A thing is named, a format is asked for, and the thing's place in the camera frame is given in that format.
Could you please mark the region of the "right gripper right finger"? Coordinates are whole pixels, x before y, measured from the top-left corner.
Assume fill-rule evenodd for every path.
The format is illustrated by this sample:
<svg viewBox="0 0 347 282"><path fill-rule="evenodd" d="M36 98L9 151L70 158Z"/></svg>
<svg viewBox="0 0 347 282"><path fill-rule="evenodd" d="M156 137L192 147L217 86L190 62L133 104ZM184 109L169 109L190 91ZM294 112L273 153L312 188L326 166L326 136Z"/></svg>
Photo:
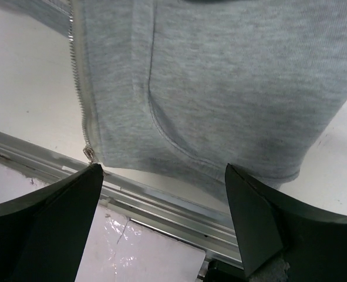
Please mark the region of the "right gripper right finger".
<svg viewBox="0 0 347 282"><path fill-rule="evenodd" d="M249 281L347 281L347 216L323 210L228 165L225 187Z"/></svg>

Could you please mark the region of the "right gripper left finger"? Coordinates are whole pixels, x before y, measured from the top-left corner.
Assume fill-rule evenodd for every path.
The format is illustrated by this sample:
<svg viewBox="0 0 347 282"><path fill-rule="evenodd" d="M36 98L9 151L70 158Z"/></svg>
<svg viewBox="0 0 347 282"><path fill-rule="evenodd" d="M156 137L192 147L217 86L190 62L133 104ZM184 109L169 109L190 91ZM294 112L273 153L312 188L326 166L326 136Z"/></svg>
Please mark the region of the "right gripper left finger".
<svg viewBox="0 0 347 282"><path fill-rule="evenodd" d="M0 204L0 281L75 281L103 183L99 164Z"/></svg>

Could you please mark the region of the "grey zip-up jacket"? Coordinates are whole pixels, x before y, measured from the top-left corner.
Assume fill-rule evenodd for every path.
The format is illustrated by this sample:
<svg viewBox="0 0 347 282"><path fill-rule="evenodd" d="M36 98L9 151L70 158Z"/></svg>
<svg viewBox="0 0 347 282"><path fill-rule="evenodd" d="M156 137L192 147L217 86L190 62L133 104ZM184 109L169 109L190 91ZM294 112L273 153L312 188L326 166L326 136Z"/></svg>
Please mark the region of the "grey zip-up jacket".
<svg viewBox="0 0 347 282"><path fill-rule="evenodd" d="M68 33L85 154L225 202L275 189L347 100L347 1L0 1Z"/></svg>

